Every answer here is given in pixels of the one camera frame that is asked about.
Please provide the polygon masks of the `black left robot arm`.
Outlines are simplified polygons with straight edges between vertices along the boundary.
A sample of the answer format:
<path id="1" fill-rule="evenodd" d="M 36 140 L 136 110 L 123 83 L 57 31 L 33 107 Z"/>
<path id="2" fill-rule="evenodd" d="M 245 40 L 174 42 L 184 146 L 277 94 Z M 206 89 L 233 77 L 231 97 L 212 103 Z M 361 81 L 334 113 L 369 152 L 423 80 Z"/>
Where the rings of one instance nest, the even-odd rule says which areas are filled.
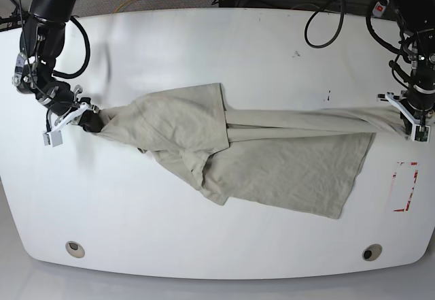
<path id="1" fill-rule="evenodd" d="M 413 141 L 428 142 L 429 114 L 434 111 L 434 0 L 388 0 L 400 29 L 397 57 L 411 64 L 405 72 L 395 59 L 389 62 L 393 76 L 406 86 L 395 102 Z"/>

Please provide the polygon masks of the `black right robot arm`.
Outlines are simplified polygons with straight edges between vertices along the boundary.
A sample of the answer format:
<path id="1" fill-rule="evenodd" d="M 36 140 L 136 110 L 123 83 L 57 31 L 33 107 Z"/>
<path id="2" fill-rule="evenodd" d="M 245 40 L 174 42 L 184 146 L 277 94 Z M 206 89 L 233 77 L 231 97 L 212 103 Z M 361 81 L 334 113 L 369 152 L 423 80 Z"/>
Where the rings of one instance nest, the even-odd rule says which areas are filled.
<path id="1" fill-rule="evenodd" d="M 103 128 L 99 109 L 90 98 L 78 98 L 68 80 L 82 75 L 90 62 L 90 41 L 83 26 L 73 17 L 77 0 L 32 0 L 22 26 L 20 52 L 16 61 L 13 84 L 22 94 L 33 94 L 49 113 L 64 117 L 78 115 L 74 123 L 89 133 Z M 65 27 L 72 22 L 84 39 L 85 57 L 74 73 L 55 70 L 56 59 L 65 45 Z"/>

